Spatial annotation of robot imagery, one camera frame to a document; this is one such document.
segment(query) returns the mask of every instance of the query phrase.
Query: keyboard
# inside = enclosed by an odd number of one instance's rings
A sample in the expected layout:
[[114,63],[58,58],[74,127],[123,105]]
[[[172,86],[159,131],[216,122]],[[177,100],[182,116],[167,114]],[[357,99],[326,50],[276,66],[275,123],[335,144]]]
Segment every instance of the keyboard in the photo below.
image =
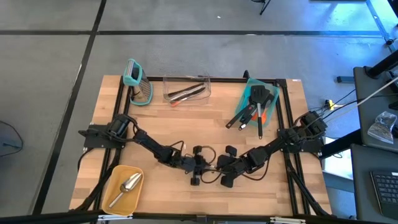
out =
[[372,171],[371,177],[381,214],[398,220],[398,171]]

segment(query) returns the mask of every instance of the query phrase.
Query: metal scoop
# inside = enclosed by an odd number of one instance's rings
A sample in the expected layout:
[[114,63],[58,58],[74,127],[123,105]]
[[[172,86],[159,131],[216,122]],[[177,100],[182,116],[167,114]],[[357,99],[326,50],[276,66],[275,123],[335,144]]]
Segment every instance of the metal scoop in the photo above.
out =
[[123,196],[124,193],[130,192],[134,187],[138,184],[139,180],[141,179],[141,174],[136,173],[133,174],[130,178],[123,182],[120,185],[120,194],[109,204],[109,207],[112,208],[113,205],[118,202],[118,200]]

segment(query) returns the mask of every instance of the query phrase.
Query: black spatula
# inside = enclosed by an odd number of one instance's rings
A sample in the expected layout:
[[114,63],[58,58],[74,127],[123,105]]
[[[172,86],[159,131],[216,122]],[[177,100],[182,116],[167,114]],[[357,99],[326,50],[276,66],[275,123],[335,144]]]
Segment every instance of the black spatula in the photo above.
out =
[[257,122],[259,128],[259,139],[262,139],[262,121],[261,121],[261,105],[267,100],[269,90],[263,85],[254,85],[251,87],[250,99],[252,103],[257,104]]

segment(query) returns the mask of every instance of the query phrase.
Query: box grater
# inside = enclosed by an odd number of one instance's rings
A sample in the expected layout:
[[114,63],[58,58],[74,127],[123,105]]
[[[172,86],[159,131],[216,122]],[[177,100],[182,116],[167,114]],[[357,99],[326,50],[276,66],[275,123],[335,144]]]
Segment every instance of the box grater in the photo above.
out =
[[134,88],[134,105],[147,105],[150,103],[153,94],[152,83],[147,79],[142,67],[134,60],[127,61],[127,67],[123,75],[123,83]]

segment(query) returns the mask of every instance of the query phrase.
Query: clear plastic container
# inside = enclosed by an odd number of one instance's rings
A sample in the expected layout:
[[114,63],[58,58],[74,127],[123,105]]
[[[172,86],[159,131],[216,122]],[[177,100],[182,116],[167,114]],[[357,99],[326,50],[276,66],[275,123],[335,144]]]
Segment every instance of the clear plastic container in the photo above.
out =
[[[254,78],[249,78],[248,82],[246,83],[246,87],[244,88],[242,97],[236,107],[235,114],[238,114],[243,108],[245,108],[249,103],[250,97],[250,89],[253,85],[263,85],[267,90],[270,91],[270,94],[274,95],[274,100],[270,103],[270,105],[266,108],[266,121],[262,125],[262,128],[265,128],[269,122],[271,121],[271,115],[274,111],[276,101],[279,97],[279,88],[274,87],[273,85],[266,84],[262,81],[256,80]],[[257,127],[257,117],[254,117],[255,121],[250,120],[249,124]]]
[[171,106],[205,105],[211,95],[208,74],[197,77],[163,77],[163,96]]

